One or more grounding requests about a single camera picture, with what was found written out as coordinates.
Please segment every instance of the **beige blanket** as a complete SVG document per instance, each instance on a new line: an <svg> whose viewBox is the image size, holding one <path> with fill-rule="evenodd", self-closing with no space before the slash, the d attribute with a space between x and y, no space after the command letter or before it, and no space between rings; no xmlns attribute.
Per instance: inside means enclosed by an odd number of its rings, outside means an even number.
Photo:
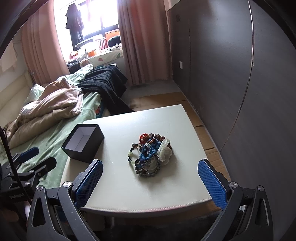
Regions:
<svg viewBox="0 0 296 241"><path fill-rule="evenodd" d="M37 101L24 106L15 121L6 126L12 149L56 125L64 118L81 113L83 93L66 79L50 83Z"/></svg>

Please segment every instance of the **black cable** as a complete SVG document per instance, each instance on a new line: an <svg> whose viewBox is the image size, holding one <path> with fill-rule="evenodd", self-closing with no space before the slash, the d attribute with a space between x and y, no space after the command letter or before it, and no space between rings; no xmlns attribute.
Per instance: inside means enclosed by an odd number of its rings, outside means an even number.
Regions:
<svg viewBox="0 0 296 241"><path fill-rule="evenodd" d="M4 149L5 149L9 164L10 164L10 168L11 168L12 173L14 175L14 178L16 179L17 184L19 185L19 187L23 190L29 204L32 205L31 199L30 199L29 195L27 194L25 188L23 187L23 185L22 185L22 183L20 181L20 178L19 178L19 176L17 174L17 170L16 170L16 168L14 166L13 159L12 159L12 156L11 156L11 152L10 152L10 149L9 149L9 146L8 146L7 138L6 138L5 134L4 134L4 131L1 128L1 126L0 126L0 138L2 140L2 143L3 143Z"/></svg>

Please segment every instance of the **dark gray wall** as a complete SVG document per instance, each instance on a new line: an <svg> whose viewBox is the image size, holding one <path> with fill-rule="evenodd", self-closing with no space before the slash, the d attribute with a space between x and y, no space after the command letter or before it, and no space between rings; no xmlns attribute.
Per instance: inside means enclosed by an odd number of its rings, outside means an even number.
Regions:
<svg viewBox="0 0 296 241"><path fill-rule="evenodd" d="M296 216L295 47L252 0L181 0L168 15L174 80L231 179L265 187L279 240Z"/></svg>

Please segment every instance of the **gray floor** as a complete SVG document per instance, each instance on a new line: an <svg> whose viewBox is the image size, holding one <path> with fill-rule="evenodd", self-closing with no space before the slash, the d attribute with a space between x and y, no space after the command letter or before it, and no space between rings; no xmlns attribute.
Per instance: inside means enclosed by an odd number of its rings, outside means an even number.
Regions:
<svg viewBox="0 0 296 241"><path fill-rule="evenodd" d="M129 86L121 97L123 101L149 95L181 91L173 80L158 80L148 84Z"/></svg>

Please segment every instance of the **beaded bracelet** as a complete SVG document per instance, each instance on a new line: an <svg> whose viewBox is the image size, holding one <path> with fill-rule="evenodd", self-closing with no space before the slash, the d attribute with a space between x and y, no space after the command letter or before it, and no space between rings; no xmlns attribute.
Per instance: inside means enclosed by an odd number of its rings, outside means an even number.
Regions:
<svg viewBox="0 0 296 241"><path fill-rule="evenodd" d="M160 169L160 160L157 151L161 145L161 142L165 137L161 137L159 134L142 134L140 135L139 143L133 143L132 147L128 153L128 162L135 164L136 174L141 177L153 177ZM139 158L133 161L131 159L132 151L135 148L139 148L140 155ZM153 170L149 170L151 162L155 160L156 165Z"/></svg>

